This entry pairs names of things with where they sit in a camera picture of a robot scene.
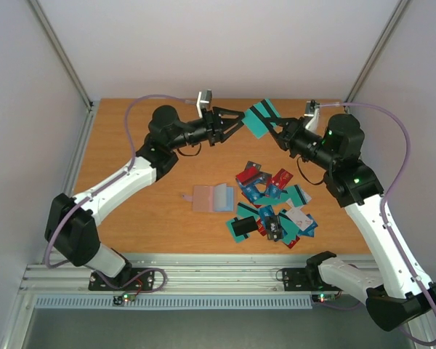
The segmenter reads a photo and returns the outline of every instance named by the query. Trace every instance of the wooden table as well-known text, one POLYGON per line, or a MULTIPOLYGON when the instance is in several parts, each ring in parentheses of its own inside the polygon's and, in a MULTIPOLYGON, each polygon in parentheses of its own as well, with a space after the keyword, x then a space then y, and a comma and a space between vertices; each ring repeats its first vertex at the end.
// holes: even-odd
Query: wooden table
MULTIPOLYGON (((76 193, 92 187, 121 168, 130 157, 123 127, 124 111, 131 100, 102 100, 76 185, 76 193)), ((245 111, 259 100, 214 100, 215 106, 245 111)), ((299 117, 305 100, 272 100, 282 117, 299 117)), ((132 109, 129 126, 137 148, 148 133, 152 112, 160 105, 171 104, 183 121, 196 119, 194 105, 172 100, 147 100, 132 109)), ((323 132, 329 116, 341 108, 323 109, 319 132, 323 132)), ((184 149, 184 152, 195 152, 184 149)), ((305 174, 318 181, 323 170, 313 164, 302 164, 305 174)), ((240 201, 246 200, 238 194, 240 201)), ((243 127, 226 143, 209 147, 204 143, 199 156, 179 157, 175 167, 164 178, 134 194, 114 210, 98 228, 100 240, 119 252, 155 253, 296 253, 315 254, 330 250, 339 254, 370 253, 363 237, 324 185, 312 186, 297 171, 294 159, 283 152, 269 135, 257 140, 243 127), (304 208, 316 219, 319 227, 315 238, 302 237, 293 248, 268 241, 257 232, 237 244, 225 226, 233 213, 196 213, 191 203, 180 197, 192 193, 194 185, 236 185, 235 175, 248 160, 262 165, 262 170, 275 174, 287 169, 294 177, 291 184, 300 184, 312 196, 304 208)))

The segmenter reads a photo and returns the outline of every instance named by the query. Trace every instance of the white wall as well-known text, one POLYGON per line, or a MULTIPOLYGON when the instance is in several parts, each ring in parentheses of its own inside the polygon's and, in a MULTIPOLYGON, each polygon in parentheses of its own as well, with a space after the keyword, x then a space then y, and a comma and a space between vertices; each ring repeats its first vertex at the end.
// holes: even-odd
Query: white wall
POLYGON ((0 1, 0 341, 84 116, 26 1, 0 1))
MULTIPOLYGON (((391 210, 436 281, 436 0, 412 2, 356 101, 382 105, 408 127, 411 163, 391 210)), ((403 136, 386 116, 355 112, 366 133, 364 160, 388 186, 403 159, 403 136)))
POLYGON ((91 98, 344 98, 396 0, 41 0, 91 98))

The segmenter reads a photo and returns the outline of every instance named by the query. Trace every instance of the metal rod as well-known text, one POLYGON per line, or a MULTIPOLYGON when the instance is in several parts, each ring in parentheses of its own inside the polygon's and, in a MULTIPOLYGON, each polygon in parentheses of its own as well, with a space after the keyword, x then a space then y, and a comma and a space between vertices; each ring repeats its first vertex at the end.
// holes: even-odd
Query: metal rod
POLYGON ((376 61, 381 56, 381 53, 384 51, 384 48, 386 47, 389 39, 391 39, 392 34, 397 28, 397 25, 399 24, 405 11, 408 8, 408 5, 411 2, 412 0, 399 0, 399 2, 397 3, 396 7, 394 8, 394 11, 391 14, 391 17, 389 17, 386 26, 384 27, 383 31, 381 32, 381 35, 376 41, 373 50, 368 56, 365 65, 363 66, 362 70, 360 71, 360 74, 355 80, 355 83, 352 86, 345 102, 352 102, 357 96, 358 92, 362 88, 370 72, 373 70, 376 61))
POLYGON ((65 50, 63 49, 60 41, 58 40, 55 31, 50 25, 50 22, 47 16, 45 15, 44 9, 42 8, 39 0, 28 0, 28 3, 32 11, 34 12, 34 15, 36 16, 37 20, 40 22, 42 28, 44 29, 44 32, 47 35, 47 38, 50 40, 50 43, 52 44, 58 57, 60 58, 61 63, 65 67, 65 70, 67 71, 71 80, 73 81, 74 86, 77 88, 79 94, 81 95, 81 98, 84 101, 87 110, 89 111, 92 106, 92 101, 90 100, 89 95, 87 94, 83 84, 81 83, 81 80, 78 77, 78 74, 74 70, 71 61, 66 55, 65 50))

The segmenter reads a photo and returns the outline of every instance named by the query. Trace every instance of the red card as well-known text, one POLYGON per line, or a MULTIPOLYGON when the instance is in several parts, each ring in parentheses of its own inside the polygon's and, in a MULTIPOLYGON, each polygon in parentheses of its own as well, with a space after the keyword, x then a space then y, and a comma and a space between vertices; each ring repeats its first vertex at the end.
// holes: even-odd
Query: red card
POLYGON ((257 220, 257 227, 259 227, 259 233, 261 236, 266 236, 267 235, 267 230, 265 229, 265 227, 262 224, 262 219, 259 218, 259 220, 257 220))
POLYGON ((294 247, 295 244, 297 244, 300 240, 300 237, 296 236, 296 239, 291 241, 289 244, 285 244, 289 249, 292 249, 292 247, 294 247))
POLYGON ((272 177, 270 183, 268 183, 267 186, 269 184, 273 184, 276 185, 281 190, 283 190, 287 186, 287 184, 289 183, 292 177, 293 177, 292 173, 287 172, 285 169, 280 169, 279 172, 272 177))
MULTIPOLYGON (((244 198, 246 198, 247 200, 249 200, 249 198, 247 197, 247 195, 244 194, 242 191, 241 191, 241 194, 243 195, 244 198)), ((257 209, 260 208, 260 207, 262 207, 262 205, 255 205, 255 204, 253 204, 250 200, 249 200, 249 202, 250 202, 252 205, 254 205, 257 209)))
POLYGON ((237 174, 235 178, 240 184, 246 186, 250 182, 253 182, 259 176, 259 173, 260 171, 252 166, 243 170, 240 174, 237 174))

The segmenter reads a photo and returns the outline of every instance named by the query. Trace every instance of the white plastic strip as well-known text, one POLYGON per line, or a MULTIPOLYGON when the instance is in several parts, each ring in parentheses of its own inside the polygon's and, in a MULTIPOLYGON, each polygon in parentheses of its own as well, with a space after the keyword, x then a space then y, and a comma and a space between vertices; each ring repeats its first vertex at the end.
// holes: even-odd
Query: white plastic strip
POLYGON ((309 295, 164 295, 142 294, 134 302, 115 305, 113 295, 42 294, 36 309, 312 309, 309 295))

